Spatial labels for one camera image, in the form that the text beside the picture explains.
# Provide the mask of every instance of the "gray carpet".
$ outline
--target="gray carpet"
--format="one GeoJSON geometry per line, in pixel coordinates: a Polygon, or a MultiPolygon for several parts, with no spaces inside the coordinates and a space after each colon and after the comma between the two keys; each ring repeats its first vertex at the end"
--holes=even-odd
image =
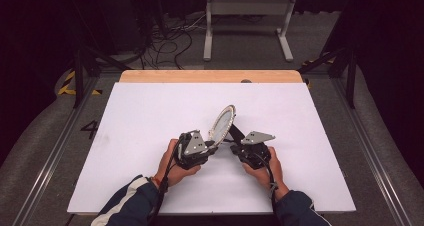
{"type": "MultiPolygon", "coordinates": [[[[305,14],[292,17],[287,34],[295,58],[292,63],[284,60],[273,31],[275,26],[271,26],[278,25],[279,19],[274,17],[264,18],[258,23],[234,18],[219,20],[214,26],[211,62],[202,60],[204,30],[192,31],[190,34],[193,44],[178,58],[178,62],[186,69],[297,69],[303,61],[318,57],[337,17],[337,14],[305,14]]],[[[182,49],[189,41],[188,37],[183,35],[175,42],[179,49],[182,49]]],[[[161,59],[172,61],[173,56],[161,55],[161,59]]],[[[140,68],[141,64],[136,62],[132,67],[140,68]]],[[[324,72],[326,68],[323,66],[316,71],[324,72]]],[[[105,71],[111,73],[102,74],[95,85],[95,89],[103,90],[103,94],[92,95],[88,99],[71,132],[60,162],[27,225],[65,225],[69,219],[67,205],[92,143],[92,139],[89,139],[90,132],[80,129],[93,120],[101,121],[113,83],[119,79],[119,74],[113,73],[113,70],[105,71]]],[[[58,80],[58,86],[66,75],[64,72],[64,76],[58,80]]],[[[311,81],[312,98],[340,167],[346,174],[346,182],[357,207],[357,211],[353,213],[327,214],[325,217],[333,225],[396,225],[332,80],[323,74],[310,74],[305,77],[311,81]]],[[[392,179],[412,225],[424,225],[424,191],[385,128],[360,71],[356,81],[356,112],[392,179]]],[[[58,96],[22,134],[0,169],[0,225],[12,225],[66,123],[73,100],[72,95],[58,96]]],[[[70,225],[89,225],[92,219],[93,216],[77,215],[72,218],[70,225]]],[[[158,221],[158,225],[266,223],[271,225],[272,218],[163,217],[158,221]]]]}

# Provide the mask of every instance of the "person's left hand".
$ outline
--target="person's left hand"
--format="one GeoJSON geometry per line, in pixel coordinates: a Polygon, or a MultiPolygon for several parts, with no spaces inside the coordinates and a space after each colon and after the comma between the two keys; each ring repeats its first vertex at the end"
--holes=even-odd
{"type": "MultiPolygon", "coordinates": [[[[171,141],[169,142],[168,149],[163,154],[162,159],[160,160],[158,172],[154,176],[156,179],[162,180],[163,176],[165,175],[166,166],[168,166],[168,162],[172,158],[172,151],[174,150],[174,147],[176,146],[177,142],[178,142],[178,139],[171,139],[171,141]]],[[[176,162],[172,158],[172,162],[171,162],[172,168],[168,174],[169,187],[172,187],[175,184],[179,183],[184,177],[193,175],[200,170],[200,165],[194,166],[193,168],[189,170],[185,170],[181,168],[180,166],[174,165],[174,164],[176,164],[176,162]]],[[[153,183],[156,185],[157,188],[159,188],[159,185],[157,185],[156,182],[153,181],[153,183]]]]}

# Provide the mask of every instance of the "silver metal plate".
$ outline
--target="silver metal plate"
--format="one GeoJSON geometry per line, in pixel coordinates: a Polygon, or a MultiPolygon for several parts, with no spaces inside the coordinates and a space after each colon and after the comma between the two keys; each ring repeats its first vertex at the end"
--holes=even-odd
{"type": "Polygon", "coordinates": [[[190,155],[190,154],[199,153],[205,150],[208,150],[208,147],[205,145],[202,135],[200,135],[200,131],[199,130],[193,131],[193,135],[191,137],[190,142],[187,145],[186,150],[184,151],[184,154],[190,155]]]}
{"type": "Polygon", "coordinates": [[[263,143],[265,141],[275,139],[274,135],[260,133],[256,131],[250,132],[244,139],[241,140],[241,144],[257,144],[257,143],[263,143]]]}

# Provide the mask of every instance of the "white board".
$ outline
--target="white board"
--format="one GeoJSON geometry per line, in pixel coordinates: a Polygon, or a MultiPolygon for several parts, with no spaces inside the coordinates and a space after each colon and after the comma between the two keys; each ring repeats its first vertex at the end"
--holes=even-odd
{"type": "MultiPolygon", "coordinates": [[[[218,114],[236,107],[244,133],[276,136],[284,180],[315,202],[319,212],[355,206],[303,83],[116,83],[75,192],[70,213],[97,213],[135,176],[153,176],[171,138],[199,129],[207,139],[218,114]]],[[[268,192],[246,174],[228,145],[195,175],[169,189],[161,214],[272,212],[268,192]]]]}

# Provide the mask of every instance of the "jacket sleeve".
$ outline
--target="jacket sleeve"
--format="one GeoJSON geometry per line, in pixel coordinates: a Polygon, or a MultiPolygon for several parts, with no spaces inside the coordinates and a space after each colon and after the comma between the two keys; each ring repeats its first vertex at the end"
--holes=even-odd
{"type": "Polygon", "coordinates": [[[331,225],[313,210],[314,203],[305,193],[290,190],[276,205],[276,214],[284,226],[331,225]]]}
{"type": "Polygon", "coordinates": [[[154,184],[139,175],[109,199],[91,226],[147,225],[147,216],[157,198],[154,184]]]}

